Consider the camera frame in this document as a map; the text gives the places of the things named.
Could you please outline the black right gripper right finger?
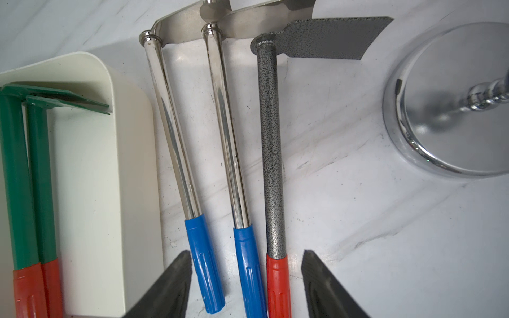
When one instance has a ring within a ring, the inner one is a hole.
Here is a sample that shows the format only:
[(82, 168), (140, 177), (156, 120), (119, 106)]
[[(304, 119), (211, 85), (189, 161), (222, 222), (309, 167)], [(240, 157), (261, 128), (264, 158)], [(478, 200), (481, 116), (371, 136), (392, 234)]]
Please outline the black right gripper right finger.
[(369, 317), (314, 251), (304, 251), (301, 271), (309, 317)]

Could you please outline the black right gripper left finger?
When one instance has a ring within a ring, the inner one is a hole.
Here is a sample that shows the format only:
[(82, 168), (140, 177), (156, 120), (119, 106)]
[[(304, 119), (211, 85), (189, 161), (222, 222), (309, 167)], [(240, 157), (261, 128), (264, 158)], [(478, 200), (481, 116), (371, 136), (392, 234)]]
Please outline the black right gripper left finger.
[(192, 281), (192, 256), (181, 252), (124, 317), (185, 317)]

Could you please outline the green hoe red grip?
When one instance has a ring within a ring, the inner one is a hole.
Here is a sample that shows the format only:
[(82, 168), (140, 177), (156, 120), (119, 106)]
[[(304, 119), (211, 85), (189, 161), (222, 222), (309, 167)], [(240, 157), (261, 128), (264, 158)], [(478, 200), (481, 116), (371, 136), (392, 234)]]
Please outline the green hoe red grip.
[(108, 114), (109, 106), (86, 98), (51, 98), (35, 95), (27, 96), (26, 105), (38, 256), (42, 267), (46, 306), (49, 317), (62, 317), (64, 315), (62, 285), (56, 246), (49, 128), (46, 111), (55, 107), (74, 107)]
[(1, 157), (13, 255), (16, 315), (49, 317), (38, 256), (30, 173), (26, 105), (29, 95), (84, 97), (68, 90), (22, 83), (8, 83), (1, 87)]

